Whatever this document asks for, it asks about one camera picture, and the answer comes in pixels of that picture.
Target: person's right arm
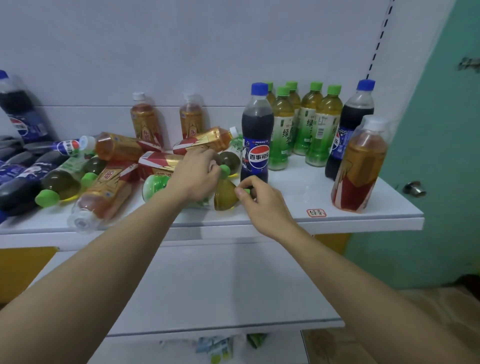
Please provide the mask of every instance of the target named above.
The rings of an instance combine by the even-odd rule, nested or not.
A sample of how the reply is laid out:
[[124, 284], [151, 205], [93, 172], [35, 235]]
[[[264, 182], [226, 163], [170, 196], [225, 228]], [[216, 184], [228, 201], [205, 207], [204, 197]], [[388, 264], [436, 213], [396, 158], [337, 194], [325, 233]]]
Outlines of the person's right arm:
[[[256, 201], [242, 189], [248, 187]], [[280, 191], [253, 176], [235, 192], [255, 228], [292, 255], [379, 364], [479, 362], [415, 305], [298, 226]]]

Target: person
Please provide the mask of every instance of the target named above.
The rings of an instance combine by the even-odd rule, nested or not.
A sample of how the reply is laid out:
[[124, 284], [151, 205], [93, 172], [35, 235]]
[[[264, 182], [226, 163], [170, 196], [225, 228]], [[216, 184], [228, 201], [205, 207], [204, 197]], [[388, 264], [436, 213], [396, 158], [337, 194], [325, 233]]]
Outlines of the person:
[[[6, 305], [0, 363], [87, 363], [176, 216], [214, 191], [220, 168], [209, 170], [212, 160], [212, 150], [189, 151], [163, 191]], [[378, 363], [477, 363], [416, 306], [300, 228], [280, 191], [252, 176], [236, 193], [254, 227], [291, 254]]]

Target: yellow panel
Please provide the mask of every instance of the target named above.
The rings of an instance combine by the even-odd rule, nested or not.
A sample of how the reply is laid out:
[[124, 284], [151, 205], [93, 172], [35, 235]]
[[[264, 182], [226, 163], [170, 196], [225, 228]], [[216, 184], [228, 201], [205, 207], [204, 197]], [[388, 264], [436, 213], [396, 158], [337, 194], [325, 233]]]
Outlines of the yellow panel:
[[54, 247], [0, 249], [0, 303], [22, 293], [57, 251]]
[[320, 241], [323, 245], [328, 246], [330, 249], [343, 255], [347, 242], [352, 234], [317, 234], [314, 238]]

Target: tiled floor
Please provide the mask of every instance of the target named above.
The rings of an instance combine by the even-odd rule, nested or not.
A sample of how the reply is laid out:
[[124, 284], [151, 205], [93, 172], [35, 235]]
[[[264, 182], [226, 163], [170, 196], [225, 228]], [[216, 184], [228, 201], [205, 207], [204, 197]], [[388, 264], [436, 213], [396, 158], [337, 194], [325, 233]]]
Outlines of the tiled floor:
[[[465, 289], [434, 288], [401, 292], [480, 356], [480, 302]], [[310, 364], [375, 364], [348, 328], [303, 332]]]

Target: hand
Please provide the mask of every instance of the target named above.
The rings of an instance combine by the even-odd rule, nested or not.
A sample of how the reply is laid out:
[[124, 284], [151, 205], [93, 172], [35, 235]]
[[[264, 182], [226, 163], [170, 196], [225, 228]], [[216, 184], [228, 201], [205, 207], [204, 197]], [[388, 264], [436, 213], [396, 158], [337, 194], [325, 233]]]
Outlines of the hand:
[[175, 173], [168, 181], [165, 191], [179, 194], [185, 203], [202, 201], [209, 197], [220, 178], [220, 162], [213, 149], [189, 150], [175, 167]]
[[[256, 202], [243, 190], [249, 187], [253, 187], [256, 192]], [[248, 177], [240, 182], [235, 193], [245, 207], [253, 226], [261, 234], [278, 241], [286, 229], [297, 227], [282, 193], [257, 176]]]

